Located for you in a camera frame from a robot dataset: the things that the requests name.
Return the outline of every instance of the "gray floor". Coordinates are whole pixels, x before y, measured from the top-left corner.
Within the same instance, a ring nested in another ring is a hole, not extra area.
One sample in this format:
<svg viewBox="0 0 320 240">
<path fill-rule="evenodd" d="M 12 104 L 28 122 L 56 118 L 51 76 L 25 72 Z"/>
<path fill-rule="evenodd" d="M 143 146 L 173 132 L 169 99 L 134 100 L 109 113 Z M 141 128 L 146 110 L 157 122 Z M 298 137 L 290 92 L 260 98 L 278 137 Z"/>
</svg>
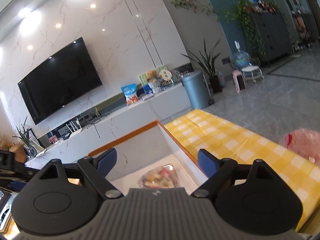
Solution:
<svg viewBox="0 0 320 240">
<path fill-rule="evenodd" d="M 320 49 L 307 50 L 273 73 L 320 80 Z M 246 84 L 247 90 L 238 94 L 233 82 L 227 82 L 214 96 L 216 103 L 205 111 L 274 142 L 298 128 L 320 131 L 320 82 L 265 74 L 257 84 Z"/>
<path fill-rule="evenodd" d="M 272 74 L 294 76 L 320 81 L 320 49 L 306 49 L 301 58 L 295 59 L 285 66 L 275 70 Z"/>
</svg>

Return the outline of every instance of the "white stool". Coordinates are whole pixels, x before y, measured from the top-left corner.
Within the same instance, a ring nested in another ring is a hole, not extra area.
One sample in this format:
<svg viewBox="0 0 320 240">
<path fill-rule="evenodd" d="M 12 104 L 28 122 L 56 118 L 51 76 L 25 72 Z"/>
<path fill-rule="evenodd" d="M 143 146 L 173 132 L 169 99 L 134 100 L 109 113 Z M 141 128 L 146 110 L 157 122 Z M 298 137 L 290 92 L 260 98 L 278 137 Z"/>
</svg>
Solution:
<svg viewBox="0 0 320 240">
<path fill-rule="evenodd" d="M 254 83 L 256 83 L 257 78 L 264 78 L 261 69 L 258 66 L 247 66 L 241 69 L 243 73 L 243 77 L 245 80 L 253 80 Z M 245 73 L 251 73 L 251 77 L 247 77 Z"/>
</svg>

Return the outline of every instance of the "black tv screen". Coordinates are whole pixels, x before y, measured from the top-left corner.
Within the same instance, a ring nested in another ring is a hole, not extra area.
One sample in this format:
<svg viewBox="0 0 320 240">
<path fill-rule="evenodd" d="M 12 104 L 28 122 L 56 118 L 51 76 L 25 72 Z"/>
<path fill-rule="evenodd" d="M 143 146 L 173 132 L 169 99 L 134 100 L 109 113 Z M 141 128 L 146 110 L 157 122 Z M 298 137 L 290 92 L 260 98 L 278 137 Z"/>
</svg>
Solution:
<svg viewBox="0 0 320 240">
<path fill-rule="evenodd" d="M 102 85 L 83 38 L 46 59 L 19 83 L 35 124 Z"/>
</svg>

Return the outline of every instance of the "gray trash can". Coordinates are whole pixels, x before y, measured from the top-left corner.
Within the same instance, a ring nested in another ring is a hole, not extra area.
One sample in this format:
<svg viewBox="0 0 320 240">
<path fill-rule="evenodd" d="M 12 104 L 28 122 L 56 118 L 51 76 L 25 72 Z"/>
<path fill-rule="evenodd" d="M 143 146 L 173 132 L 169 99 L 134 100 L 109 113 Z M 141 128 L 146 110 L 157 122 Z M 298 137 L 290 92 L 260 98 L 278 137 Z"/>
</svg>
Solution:
<svg viewBox="0 0 320 240">
<path fill-rule="evenodd" d="M 182 78 L 193 109 L 203 109 L 209 106 L 210 94 L 201 71 L 196 70 Z"/>
</svg>

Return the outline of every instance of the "blue snack bag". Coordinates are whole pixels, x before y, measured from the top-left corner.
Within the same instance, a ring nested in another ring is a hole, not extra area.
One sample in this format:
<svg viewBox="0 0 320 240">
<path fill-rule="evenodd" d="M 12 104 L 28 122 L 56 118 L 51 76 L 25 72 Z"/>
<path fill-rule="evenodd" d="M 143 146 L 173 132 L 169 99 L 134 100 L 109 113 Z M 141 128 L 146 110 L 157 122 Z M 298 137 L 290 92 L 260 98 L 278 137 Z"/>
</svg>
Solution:
<svg viewBox="0 0 320 240">
<path fill-rule="evenodd" d="M 134 104 L 139 101 L 137 97 L 137 84 L 130 84 L 121 88 L 125 95 L 127 105 Z"/>
</svg>

